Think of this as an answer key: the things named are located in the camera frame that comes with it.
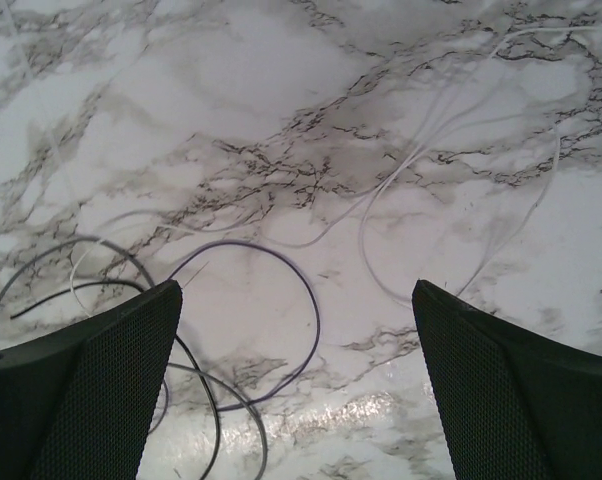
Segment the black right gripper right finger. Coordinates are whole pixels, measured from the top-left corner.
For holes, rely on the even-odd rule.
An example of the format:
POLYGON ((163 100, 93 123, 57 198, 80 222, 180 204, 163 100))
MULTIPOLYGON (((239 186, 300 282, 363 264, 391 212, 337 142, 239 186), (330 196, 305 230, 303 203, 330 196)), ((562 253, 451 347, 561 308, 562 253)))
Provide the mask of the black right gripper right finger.
POLYGON ((602 356, 426 280, 412 306, 456 478, 602 479, 602 356))

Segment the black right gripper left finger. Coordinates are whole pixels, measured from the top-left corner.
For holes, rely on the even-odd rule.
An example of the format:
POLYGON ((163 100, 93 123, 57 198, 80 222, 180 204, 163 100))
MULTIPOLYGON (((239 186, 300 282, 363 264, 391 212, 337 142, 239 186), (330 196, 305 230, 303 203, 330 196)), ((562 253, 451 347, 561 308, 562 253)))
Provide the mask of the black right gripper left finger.
POLYGON ((0 479, 135 478, 181 308, 165 281, 0 350, 0 479))

